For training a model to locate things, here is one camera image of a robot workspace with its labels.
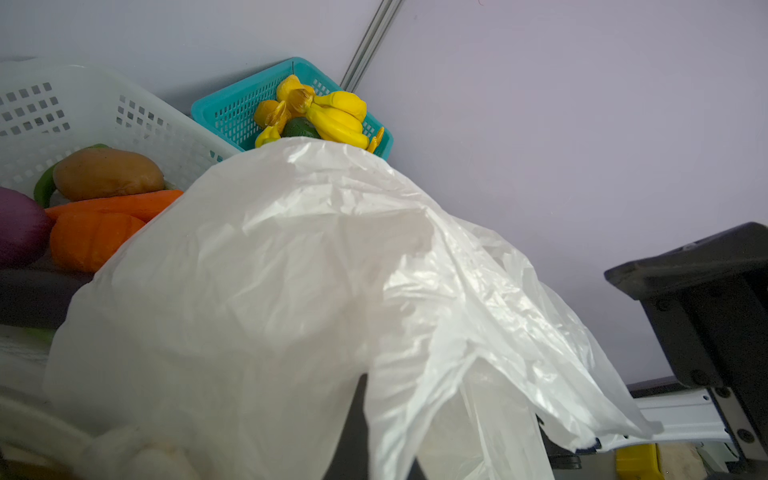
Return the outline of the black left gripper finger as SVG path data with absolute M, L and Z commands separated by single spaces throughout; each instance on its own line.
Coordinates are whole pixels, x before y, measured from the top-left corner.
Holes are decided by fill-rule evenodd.
M 369 427 L 364 414 L 368 376 L 358 381 L 350 409 L 345 420 L 334 456 L 323 477 L 324 480 L 368 480 Z

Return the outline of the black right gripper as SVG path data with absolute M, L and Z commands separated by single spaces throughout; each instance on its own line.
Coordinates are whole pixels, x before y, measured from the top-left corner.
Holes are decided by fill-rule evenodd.
M 641 303 L 676 380 L 708 390 L 740 467 L 766 467 L 766 226 L 746 223 L 604 277 Z

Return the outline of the white plastic grocery bag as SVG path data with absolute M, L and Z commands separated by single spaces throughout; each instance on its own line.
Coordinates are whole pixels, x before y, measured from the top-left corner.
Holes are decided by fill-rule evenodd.
M 522 252 L 319 140 L 211 167 L 134 235 L 74 295 L 43 388 L 214 479 L 319 479 L 359 384 L 373 479 L 549 479 L 545 439 L 661 430 Z

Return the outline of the canvas floral tote bag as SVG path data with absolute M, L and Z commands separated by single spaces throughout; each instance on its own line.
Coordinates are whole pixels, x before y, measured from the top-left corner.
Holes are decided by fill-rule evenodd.
M 198 479 L 183 448 L 134 426 L 94 434 L 44 399 L 42 342 L 1 334 L 3 479 Z

